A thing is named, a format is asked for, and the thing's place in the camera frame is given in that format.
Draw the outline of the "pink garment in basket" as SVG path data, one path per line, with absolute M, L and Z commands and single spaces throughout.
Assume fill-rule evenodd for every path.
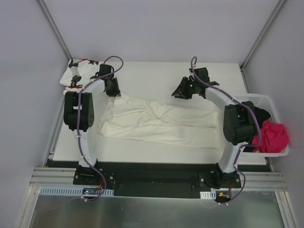
M 287 130 L 283 124 L 266 120 L 263 122 L 262 131 L 264 143 L 258 152 L 280 153 L 289 144 Z

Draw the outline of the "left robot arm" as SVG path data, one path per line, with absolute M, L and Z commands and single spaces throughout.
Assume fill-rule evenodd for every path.
M 88 82 L 72 86 L 64 95 L 64 124 L 72 131 L 79 152 L 81 167 L 94 167 L 97 163 L 95 135 L 98 119 L 103 114 L 109 97 L 120 97 L 117 70 L 102 63 Z

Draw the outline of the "black garment in basket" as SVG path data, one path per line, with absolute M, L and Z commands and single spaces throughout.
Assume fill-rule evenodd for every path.
M 261 149 L 261 146 L 263 145 L 263 131 L 262 131 L 262 127 L 263 127 L 263 122 L 268 120 L 271 115 L 268 111 L 255 107 L 255 113 L 256 113 L 256 119 L 259 125 L 259 129 L 261 132 L 261 142 L 257 147 L 245 147 L 244 148 L 244 152 L 257 152 Z

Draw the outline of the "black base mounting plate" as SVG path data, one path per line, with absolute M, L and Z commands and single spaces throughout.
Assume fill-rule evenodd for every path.
M 76 168 L 74 185 L 101 185 L 115 196 L 198 199 L 211 189 L 239 189 L 236 171 L 221 174 L 215 164 L 98 162 Z

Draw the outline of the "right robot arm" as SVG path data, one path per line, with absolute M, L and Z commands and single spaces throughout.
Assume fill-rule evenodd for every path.
M 216 81 L 210 81 L 208 70 L 189 69 L 190 75 L 183 77 L 171 94 L 175 98 L 189 100 L 194 94 L 212 102 L 223 112 L 223 134 L 226 145 L 218 162 L 220 172 L 214 175 L 214 183 L 225 187 L 231 181 L 229 173 L 237 171 L 238 158 L 243 149 L 250 146 L 254 136 L 261 136 L 255 115 L 255 106 L 250 101 L 238 101 L 220 89 Z

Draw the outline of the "right aluminium frame post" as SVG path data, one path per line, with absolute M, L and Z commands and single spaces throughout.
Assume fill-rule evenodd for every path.
M 251 58 L 257 51 L 259 45 L 261 44 L 262 40 L 266 37 L 268 31 L 270 30 L 271 26 L 273 25 L 274 21 L 278 17 L 280 11 L 284 7 L 284 5 L 287 3 L 287 0 L 278 0 L 274 9 L 271 11 L 268 19 L 266 20 L 264 26 L 262 27 L 261 31 L 259 32 L 255 42 L 253 43 L 249 53 L 247 54 L 245 60 L 240 65 L 240 71 L 244 72 L 245 68 L 249 64 Z

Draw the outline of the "left aluminium frame post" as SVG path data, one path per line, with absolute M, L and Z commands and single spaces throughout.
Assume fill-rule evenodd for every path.
M 70 53 L 70 51 L 69 51 L 69 49 L 68 49 L 68 47 L 67 47 L 67 45 L 64 41 L 59 29 L 58 29 L 58 27 L 57 27 L 57 25 L 56 25 L 56 23 L 55 23 L 55 21 L 52 17 L 52 14 L 51 14 L 50 10 L 47 7 L 47 4 L 45 3 L 44 0 L 36 0 L 36 2 L 38 4 L 40 10 L 42 11 L 43 16 L 46 19 L 46 21 L 47 21 L 54 37 L 55 37 L 57 43 L 59 44 L 63 54 L 66 57 L 66 59 L 71 60 L 72 55 L 71 55 L 71 53 Z

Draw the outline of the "white black patterned folded shirt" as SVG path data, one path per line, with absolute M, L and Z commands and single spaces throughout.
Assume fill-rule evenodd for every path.
M 60 79 L 60 84 L 69 88 L 82 88 L 99 71 L 99 61 L 78 58 L 71 59 Z

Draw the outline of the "cream white t shirt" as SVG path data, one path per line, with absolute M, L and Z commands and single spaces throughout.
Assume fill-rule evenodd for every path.
M 219 114 L 121 94 L 108 99 L 99 122 L 103 137 L 193 148 L 219 148 Z

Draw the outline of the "white plastic laundry basket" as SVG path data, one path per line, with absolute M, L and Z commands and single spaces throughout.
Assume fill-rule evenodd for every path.
M 255 157 L 282 157 L 289 153 L 289 137 L 287 130 L 280 123 L 272 100 L 266 95 L 239 94 L 238 101 L 251 101 L 256 111 L 256 117 L 261 130 L 262 140 L 256 147 L 246 147 L 243 155 Z

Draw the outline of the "aluminium frame post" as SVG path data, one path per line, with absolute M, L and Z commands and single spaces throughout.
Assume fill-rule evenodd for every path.
M 40 10 L 42 11 L 43 16 L 46 19 L 46 21 L 47 21 L 54 37 L 55 37 L 57 43 L 59 44 L 63 54 L 66 57 L 66 59 L 71 60 L 72 55 L 71 55 L 71 53 L 70 53 L 70 51 L 69 51 L 69 49 L 68 49 L 68 47 L 67 47 L 67 45 L 64 41 L 59 29 L 58 29 L 58 27 L 57 27 L 57 25 L 56 25 L 56 23 L 55 23 L 55 21 L 52 17 L 52 14 L 51 14 L 50 10 L 47 7 L 47 4 L 45 3 L 44 0 L 36 0 L 36 2 L 38 4 Z
M 274 21 L 278 17 L 280 11 L 284 7 L 284 5 L 287 3 L 287 0 L 278 0 L 274 9 L 271 11 L 268 19 L 266 20 L 264 26 L 262 27 L 261 31 L 259 32 L 255 42 L 253 43 L 249 53 L 247 54 L 245 60 L 240 65 L 240 71 L 244 72 L 245 68 L 249 64 L 251 58 L 257 51 L 259 45 L 261 44 L 262 40 L 266 37 L 268 31 L 270 30 L 271 26 L 273 25 Z

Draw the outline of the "red white folded shirt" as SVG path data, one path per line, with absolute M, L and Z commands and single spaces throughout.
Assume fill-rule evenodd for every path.
M 63 91 L 63 95 L 65 95 L 67 92 L 79 92 L 80 90 L 82 89 L 82 87 L 69 87 L 69 86 L 66 86 L 64 91 Z

